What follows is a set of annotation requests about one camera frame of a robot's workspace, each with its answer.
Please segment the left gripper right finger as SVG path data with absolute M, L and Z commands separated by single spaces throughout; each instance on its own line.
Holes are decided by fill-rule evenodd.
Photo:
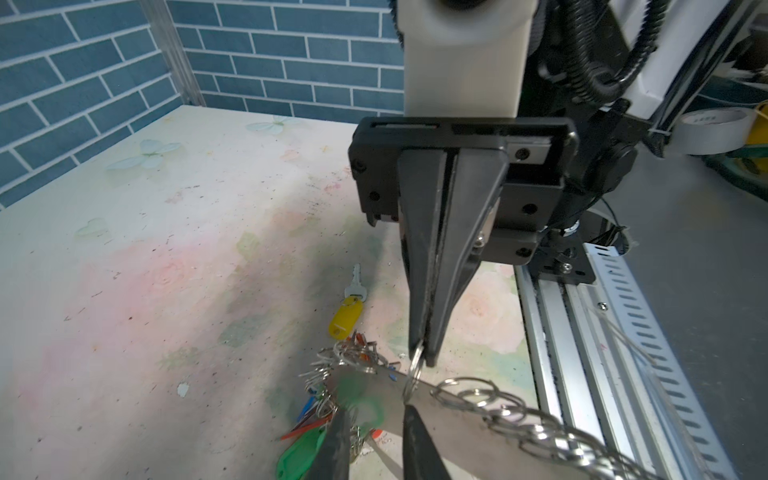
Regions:
M 418 410 L 404 407 L 403 471 L 405 480 L 450 480 L 450 474 Z

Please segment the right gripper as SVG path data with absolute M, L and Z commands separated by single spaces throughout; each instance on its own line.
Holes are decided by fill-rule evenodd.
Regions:
M 425 345 L 427 366 L 437 364 L 479 256 L 530 261 L 561 201 L 577 147 L 567 118 L 367 117 L 359 123 L 348 155 L 361 209 L 371 225 L 400 225 L 408 346 Z

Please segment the yellow tagged key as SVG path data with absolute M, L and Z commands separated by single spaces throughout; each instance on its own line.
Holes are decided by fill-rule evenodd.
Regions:
M 355 264 L 351 282 L 345 288 L 344 298 L 328 327 L 328 333 L 334 340 L 346 339 L 353 333 L 367 295 L 367 288 L 361 281 L 361 265 Z

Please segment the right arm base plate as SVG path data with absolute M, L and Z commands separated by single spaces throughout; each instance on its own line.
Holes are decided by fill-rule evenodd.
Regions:
M 596 274 L 585 245 L 596 245 L 603 253 L 608 247 L 625 253 L 629 243 L 626 226 L 617 225 L 600 212 L 588 210 L 568 228 L 546 233 L 528 264 L 528 271 L 535 280 L 593 284 Z

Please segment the bunch of coloured key tags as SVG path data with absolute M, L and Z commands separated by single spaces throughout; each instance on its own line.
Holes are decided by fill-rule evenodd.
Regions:
M 341 379 L 331 384 L 331 376 L 341 367 L 350 367 L 355 373 L 374 374 L 378 367 L 388 370 L 389 378 L 395 378 L 396 362 L 388 361 L 378 353 L 377 343 L 355 331 L 333 346 L 317 353 L 318 359 L 311 369 L 303 373 L 304 387 L 309 395 L 294 427 L 280 437 L 292 444 L 277 461 L 278 479 L 307 479 L 309 471 L 320 458 L 323 444 L 334 430 L 335 417 L 345 413 L 349 425 L 349 454 L 354 462 L 360 455 L 364 442 L 375 438 L 385 421 L 383 402 L 363 393 L 360 380 Z

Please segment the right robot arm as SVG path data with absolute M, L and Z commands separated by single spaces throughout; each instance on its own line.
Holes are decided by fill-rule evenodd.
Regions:
M 348 150 L 362 212 L 395 222 L 407 348 L 434 366 L 482 262 L 591 283 L 579 224 L 729 53 L 754 1 L 394 1 L 401 116 Z

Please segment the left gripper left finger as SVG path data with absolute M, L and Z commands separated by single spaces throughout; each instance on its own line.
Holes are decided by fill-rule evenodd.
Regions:
M 351 416 L 339 408 L 330 422 L 326 436 L 305 475 L 307 480 L 348 480 L 351 454 Z

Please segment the large keyring with chain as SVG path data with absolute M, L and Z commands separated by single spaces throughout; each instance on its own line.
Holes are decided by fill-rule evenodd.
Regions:
M 374 374 L 341 367 L 331 384 L 360 380 L 363 393 L 383 402 L 382 431 L 402 440 L 406 404 L 413 405 L 441 456 L 479 479 L 652 479 L 654 473 L 595 436 L 501 390 L 489 380 L 453 377 L 431 385 L 378 367 Z

